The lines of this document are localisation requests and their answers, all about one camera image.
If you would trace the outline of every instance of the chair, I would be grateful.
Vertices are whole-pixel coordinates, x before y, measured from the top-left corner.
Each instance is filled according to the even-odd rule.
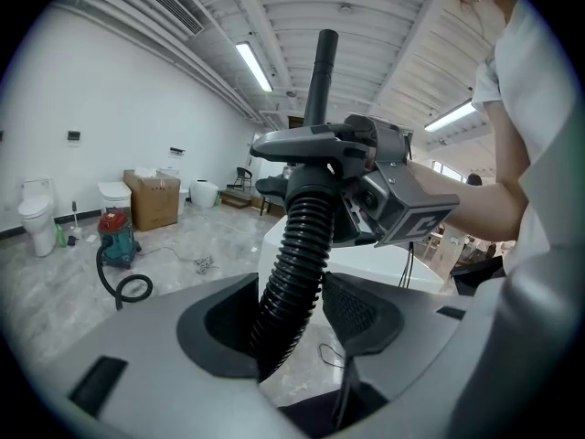
[[[236,167],[236,170],[238,171],[238,177],[236,178],[236,182],[234,182],[234,186],[230,188],[241,188],[244,190],[248,184],[248,190],[251,190],[252,173],[243,167]]]

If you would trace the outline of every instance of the black handle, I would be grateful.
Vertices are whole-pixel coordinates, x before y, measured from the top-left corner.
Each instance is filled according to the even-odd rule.
[[[329,87],[331,86],[331,72],[335,65],[338,39],[339,35],[331,29],[324,29],[319,33],[313,76],[309,86],[307,105],[304,109],[304,126],[325,123]]]

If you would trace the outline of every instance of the cardboard box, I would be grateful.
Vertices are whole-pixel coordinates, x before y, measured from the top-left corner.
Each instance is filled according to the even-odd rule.
[[[124,171],[124,183],[132,191],[133,225],[138,230],[154,230],[177,221],[180,181],[157,173],[156,177],[138,177]]]

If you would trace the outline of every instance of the vacuum hose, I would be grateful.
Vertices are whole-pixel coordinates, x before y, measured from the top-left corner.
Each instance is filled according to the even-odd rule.
[[[282,247],[250,334],[260,381],[293,352],[311,317],[331,250],[334,218],[335,202],[328,194],[307,192],[290,203]]]
[[[100,276],[101,284],[103,284],[103,287],[106,288],[106,291],[108,293],[110,293],[115,298],[116,310],[120,310],[120,309],[122,309],[122,302],[138,303],[139,301],[143,301],[144,299],[146,299],[153,291],[153,282],[145,274],[131,274],[130,276],[126,276],[125,278],[123,278],[118,283],[118,285],[116,286],[116,289],[114,290],[110,286],[110,284],[108,283],[108,280],[106,280],[105,275],[103,274],[102,260],[101,260],[101,255],[111,245],[112,245],[111,240],[109,240],[109,241],[104,240],[104,242],[101,244],[100,248],[98,249],[98,253],[95,256],[95,262],[96,262],[96,265],[98,267],[98,275]],[[124,289],[124,286],[127,285],[129,282],[133,282],[134,280],[144,281],[146,283],[146,290],[138,296],[125,296],[125,295],[123,295],[122,290]]]

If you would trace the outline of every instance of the toilet brush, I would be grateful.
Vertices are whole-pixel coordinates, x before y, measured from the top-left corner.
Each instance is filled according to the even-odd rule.
[[[77,225],[77,203],[75,203],[75,200],[71,203],[71,208],[73,209],[73,219],[75,220],[75,228],[72,234],[75,239],[81,239],[81,228]]]

